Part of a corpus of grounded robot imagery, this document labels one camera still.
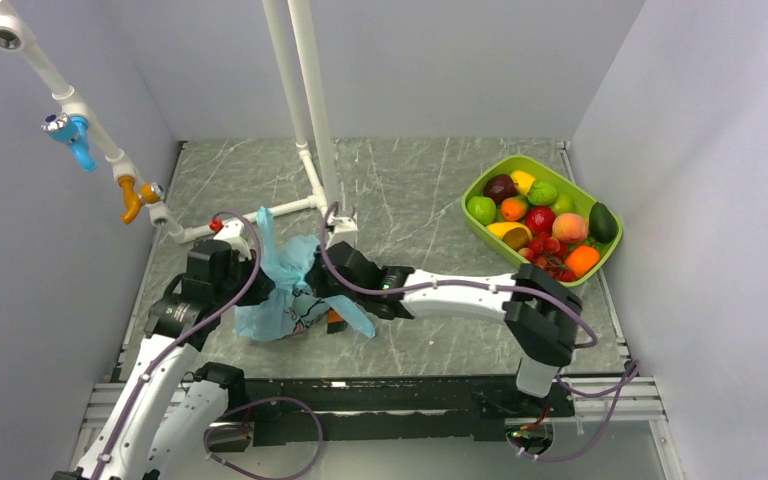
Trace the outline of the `light blue plastic bag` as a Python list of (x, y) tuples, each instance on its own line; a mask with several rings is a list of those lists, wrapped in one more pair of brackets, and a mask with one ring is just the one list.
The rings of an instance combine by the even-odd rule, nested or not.
[(276, 245), (273, 213), (266, 207), (257, 211), (260, 231), (261, 271), (275, 284), (266, 301), (234, 309), (238, 336), (257, 342), (271, 342), (308, 330), (326, 313), (333, 311), (362, 335), (372, 338), (372, 321), (348, 297), (316, 293), (305, 279), (314, 267), (319, 239), (314, 235), (296, 236), (283, 246)]

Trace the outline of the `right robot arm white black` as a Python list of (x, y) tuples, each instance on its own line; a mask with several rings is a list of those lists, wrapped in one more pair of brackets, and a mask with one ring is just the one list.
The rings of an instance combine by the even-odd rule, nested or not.
[(545, 407), (555, 377), (579, 349), (580, 298), (546, 271), (523, 264), (513, 274), (484, 277), (442, 275), (408, 266), (378, 266), (340, 242), (314, 255), (305, 276), (315, 294), (345, 296), (351, 304), (384, 319), (457, 317), (506, 327), (523, 357), (511, 401), (534, 415)]

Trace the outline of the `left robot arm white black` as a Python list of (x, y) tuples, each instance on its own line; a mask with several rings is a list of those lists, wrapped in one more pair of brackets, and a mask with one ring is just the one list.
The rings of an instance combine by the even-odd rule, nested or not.
[(170, 403), (223, 314), (268, 297), (274, 285), (260, 260), (260, 246), (242, 240), (191, 248), (185, 271), (152, 307), (137, 362), (106, 423), (77, 465), (53, 478), (168, 479), (213, 421), (245, 411), (243, 370), (215, 362), (196, 369), (181, 403)]

